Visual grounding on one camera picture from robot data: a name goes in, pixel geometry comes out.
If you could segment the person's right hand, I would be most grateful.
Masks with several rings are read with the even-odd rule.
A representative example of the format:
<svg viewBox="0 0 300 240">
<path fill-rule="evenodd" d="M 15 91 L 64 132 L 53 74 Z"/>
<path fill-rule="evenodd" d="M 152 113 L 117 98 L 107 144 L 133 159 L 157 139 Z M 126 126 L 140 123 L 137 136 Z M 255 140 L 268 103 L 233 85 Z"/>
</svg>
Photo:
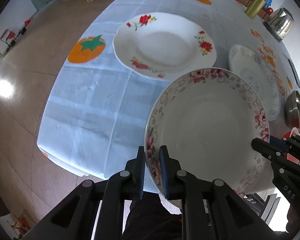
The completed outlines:
<svg viewBox="0 0 300 240">
<path fill-rule="evenodd" d="M 287 220 L 286 230 L 290 239 L 292 239 L 300 230 L 300 213 L 298 213 L 291 205 L 287 213 Z"/>
</svg>

